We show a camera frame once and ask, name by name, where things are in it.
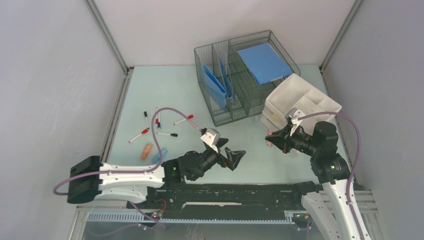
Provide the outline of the pink highlighter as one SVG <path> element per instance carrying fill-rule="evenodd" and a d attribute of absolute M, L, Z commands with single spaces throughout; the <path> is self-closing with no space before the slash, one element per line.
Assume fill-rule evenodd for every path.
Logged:
<path fill-rule="evenodd" d="M 268 131 L 267 131 L 267 135 L 266 136 L 270 136 L 270 135 L 272 135 L 273 134 L 273 131 L 271 130 L 271 129 L 269 129 Z M 272 147 L 273 146 L 273 144 L 270 142 L 270 141 L 268 141 L 268 140 L 266 140 L 265 141 L 266 142 L 266 145 L 268 146 L 268 147 Z"/>

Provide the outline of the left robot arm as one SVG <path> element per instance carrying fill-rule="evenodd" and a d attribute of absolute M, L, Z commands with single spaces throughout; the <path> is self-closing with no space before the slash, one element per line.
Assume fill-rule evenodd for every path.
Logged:
<path fill-rule="evenodd" d="M 90 156 L 70 169 L 67 203 L 85 204 L 95 199 L 123 200 L 145 208 L 153 208 L 158 194 L 149 188 L 196 181 L 214 165 L 234 171 L 246 154 L 225 147 L 221 154 L 205 147 L 205 151 L 188 151 L 184 155 L 163 162 L 159 167 L 119 166 L 102 163 L 99 156 Z"/>

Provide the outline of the blue folder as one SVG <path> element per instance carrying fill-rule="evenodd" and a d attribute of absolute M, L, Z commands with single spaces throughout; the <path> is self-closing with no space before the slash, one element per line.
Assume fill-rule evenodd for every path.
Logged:
<path fill-rule="evenodd" d="M 294 73 L 269 43 L 238 50 L 237 54 L 258 85 L 281 80 Z"/>
<path fill-rule="evenodd" d="M 232 102 L 234 101 L 235 92 L 231 73 L 226 71 L 226 66 L 221 58 L 219 59 L 219 64 L 227 98 Z"/>
<path fill-rule="evenodd" d="M 227 107 L 227 91 L 203 62 L 201 62 L 201 81 L 206 85 L 216 104 L 224 110 Z"/>

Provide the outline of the white plastic drawer organizer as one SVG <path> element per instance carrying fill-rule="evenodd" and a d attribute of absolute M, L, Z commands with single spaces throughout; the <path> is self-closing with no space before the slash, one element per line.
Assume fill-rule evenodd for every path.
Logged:
<path fill-rule="evenodd" d="M 292 108 L 297 108 L 310 115 L 319 112 L 338 113 L 342 106 L 320 91 L 311 83 L 293 73 L 282 81 L 265 99 L 262 113 L 256 117 L 256 121 L 266 128 L 276 132 L 287 124 L 285 115 Z"/>

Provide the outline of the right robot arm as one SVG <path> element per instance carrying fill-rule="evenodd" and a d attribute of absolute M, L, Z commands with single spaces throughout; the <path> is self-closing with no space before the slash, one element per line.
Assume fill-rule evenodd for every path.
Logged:
<path fill-rule="evenodd" d="M 359 211 L 347 162 L 337 152 L 339 136 L 335 125 L 326 121 L 315 124 L 307 134 L 293 123 L 266 136 L 266 141 L 288 154 L 292 150 L 310 156 L 310 164 L 332 209 L 323 203 L 319 191 L 300 189 L 291 194 L 291 204 L 306 209 L 326 240 L 369 240 L 371 235 Z"/>

